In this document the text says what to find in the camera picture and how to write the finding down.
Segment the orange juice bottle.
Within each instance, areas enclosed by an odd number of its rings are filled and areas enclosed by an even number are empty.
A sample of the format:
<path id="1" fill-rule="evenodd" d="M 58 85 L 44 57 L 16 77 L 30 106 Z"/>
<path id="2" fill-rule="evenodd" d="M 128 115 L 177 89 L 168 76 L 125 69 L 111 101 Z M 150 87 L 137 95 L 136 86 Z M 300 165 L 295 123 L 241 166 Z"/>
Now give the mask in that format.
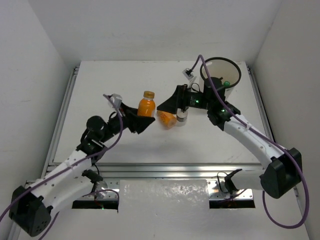
<path id="1" fill-rule="evenodd" d="M 139 102 L 137 115 L 142 117 L 154 117 L 156 104 L 154 101 L 155 93 L 152 91 L 145 91 L 143 99 Z"/>
<path id="2" fill-rule="evenodd" d="M 169 130 L 177 124 L 177 118 L 172 113 L 158 110 L 157 117 L 165 130 Z"/>

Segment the clear bottle black cap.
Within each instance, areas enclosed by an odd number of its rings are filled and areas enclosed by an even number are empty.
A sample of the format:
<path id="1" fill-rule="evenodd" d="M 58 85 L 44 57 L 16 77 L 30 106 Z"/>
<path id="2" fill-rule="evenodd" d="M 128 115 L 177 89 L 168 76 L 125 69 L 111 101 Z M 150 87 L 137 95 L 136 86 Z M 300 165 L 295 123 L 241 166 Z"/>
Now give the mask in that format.
<path id="1" fill-rule="evenodd" d="M 181 109 L 179 109 L 176 114 L 176 119 L 177 119 L 177 122 L 176 122 L 177 127 L 185 126 L 188 119 L 188 110 L 182 111 Z"/>

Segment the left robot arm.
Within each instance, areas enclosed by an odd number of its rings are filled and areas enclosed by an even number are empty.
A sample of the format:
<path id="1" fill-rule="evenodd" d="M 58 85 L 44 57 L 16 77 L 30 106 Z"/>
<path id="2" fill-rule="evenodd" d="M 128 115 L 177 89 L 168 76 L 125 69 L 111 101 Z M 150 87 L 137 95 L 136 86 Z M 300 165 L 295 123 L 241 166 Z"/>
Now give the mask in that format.
<path id="1" fill-rule="evenodd" d="M 155 121 L 153 116 L 139 116 L 136 108 L 124 103 L 115 112 L 108 121 L 98 115 L 90 117 L 80 144 L 65 161 L 28 188 L 19 186 L 13 191 L 8 216 L 30 237 L 41 234 L 54 214 L 103 181 L 91 167 L 108 150 L 105 142 L 120 137 L 125 129 L 140 134 Z"/>

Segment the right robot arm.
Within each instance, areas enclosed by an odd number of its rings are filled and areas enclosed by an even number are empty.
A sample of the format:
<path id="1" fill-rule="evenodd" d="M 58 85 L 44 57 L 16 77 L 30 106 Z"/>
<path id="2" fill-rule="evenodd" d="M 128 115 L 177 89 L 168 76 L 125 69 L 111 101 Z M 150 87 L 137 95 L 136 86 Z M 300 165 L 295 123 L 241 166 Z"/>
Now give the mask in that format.
<path id="1" fill-rule="evenodd" d="M 262 170 L 236 169 L 227 174 L 219 186 L 227 194 L 241 189 L 265 191 L 274 199 L 279 199 L 301 182 L 298 170 L 302 169 L 302 155 L 291 148 L 285 154 L 270 143 L 265 135 L 253 126 L 240 110 L 227 101 L 220 103 L 217 97 L 225 99 L 222 78 L 204 80 L 202 92 L 194 92 L 187 84 L 177 85 L 173 95 L 161 103 L 157 110 L 177 114 L 179 110 L 197 108 L 207 111 L 210 122 L 238 140 L 261 163 Z"/>

